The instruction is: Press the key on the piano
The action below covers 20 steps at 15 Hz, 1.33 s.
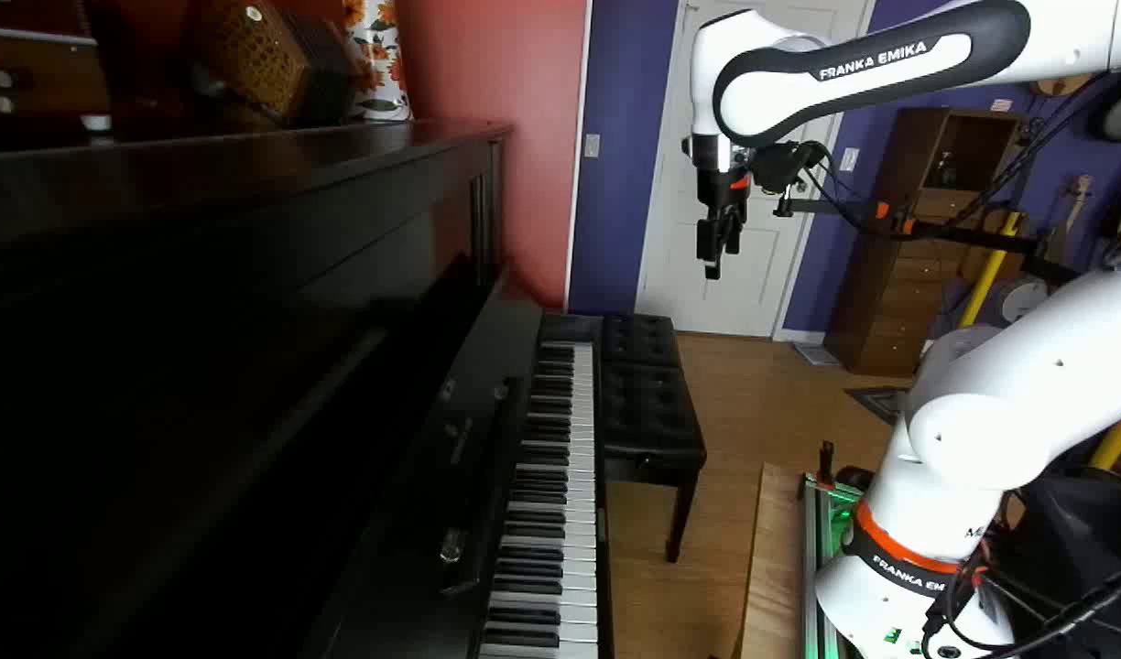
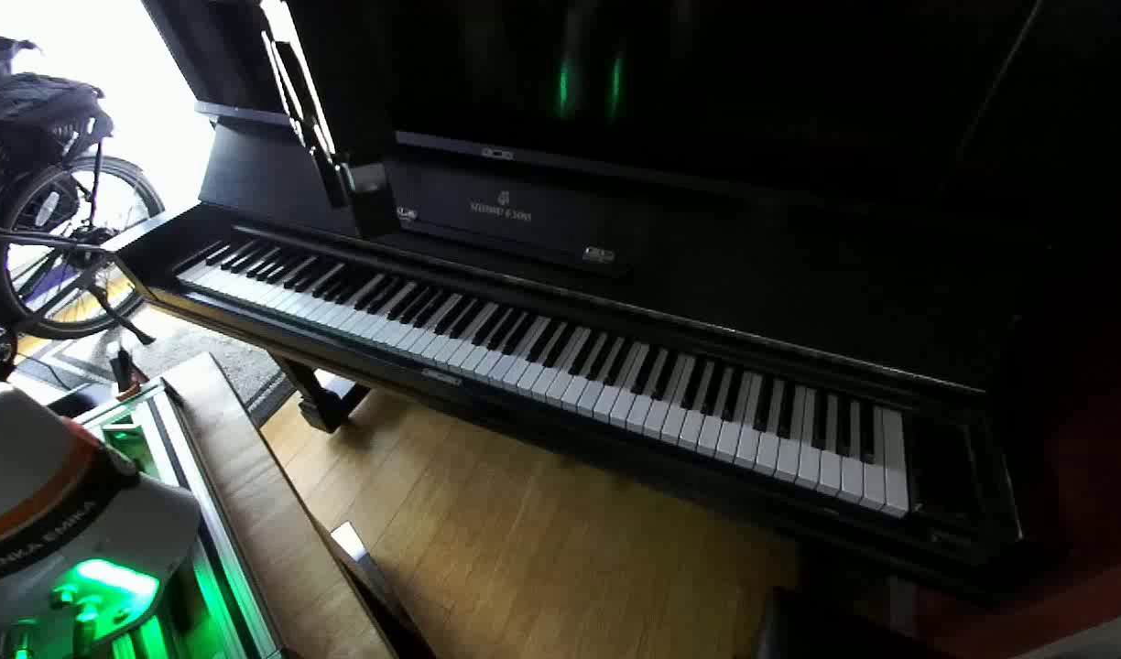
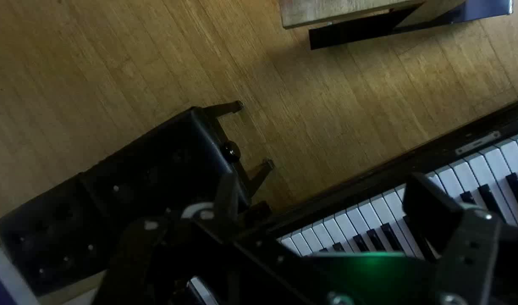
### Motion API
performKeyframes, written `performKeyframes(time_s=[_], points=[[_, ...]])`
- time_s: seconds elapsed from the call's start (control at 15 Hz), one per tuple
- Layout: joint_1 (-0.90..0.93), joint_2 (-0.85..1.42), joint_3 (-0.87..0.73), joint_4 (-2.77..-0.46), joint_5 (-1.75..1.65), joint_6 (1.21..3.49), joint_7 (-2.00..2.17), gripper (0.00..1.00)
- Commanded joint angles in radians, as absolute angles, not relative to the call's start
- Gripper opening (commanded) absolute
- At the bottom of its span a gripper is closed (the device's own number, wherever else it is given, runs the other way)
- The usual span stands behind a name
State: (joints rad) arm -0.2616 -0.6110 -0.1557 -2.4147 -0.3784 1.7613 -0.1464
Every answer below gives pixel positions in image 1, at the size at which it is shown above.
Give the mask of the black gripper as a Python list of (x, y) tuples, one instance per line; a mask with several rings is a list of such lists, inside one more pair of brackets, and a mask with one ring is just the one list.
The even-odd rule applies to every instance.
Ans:
[(698, 163), (698, 199), (709, 207), (709, 217), (698, 223), (698, 255), (709, 258), (705, 273), (720, 280), (722, 277), (720, 255), (739, 249), (751, 181), (744, 156), (715, 136), (693, 139), (693, 163)]

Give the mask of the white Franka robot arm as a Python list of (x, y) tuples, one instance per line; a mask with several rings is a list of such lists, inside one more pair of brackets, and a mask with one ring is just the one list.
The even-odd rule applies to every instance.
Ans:
[[(739, 249), (744, 200), (811, 163), (794, 127), (942, 86), (1121, 70), (1121, 0), (948, 0), (825, 44), (762, 9), (693, 40), (698, 255)], [(1121, 421), (1121, 263), (1068, 280), (1005, 329), (942, 338), (813, 599), (863, 659), (1027, 659), (980, 577), (1002, 501)]]

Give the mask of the green metal robot base frame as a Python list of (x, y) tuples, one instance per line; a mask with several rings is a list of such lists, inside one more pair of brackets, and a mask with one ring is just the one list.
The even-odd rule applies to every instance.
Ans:
[(856, 487), (838, 484), (833, 467), (837, 447), (820, 447), (820, 466), (798, 479), (798, 512), (804, 512), (804, 599), (798, 599), (798, 627), (804, 627), (804, 659), (856, 659), (837, 627), (825, 620), (813, 589), (820, 566), (842, 551), (852, 535), (852, 516), (863, 499)]

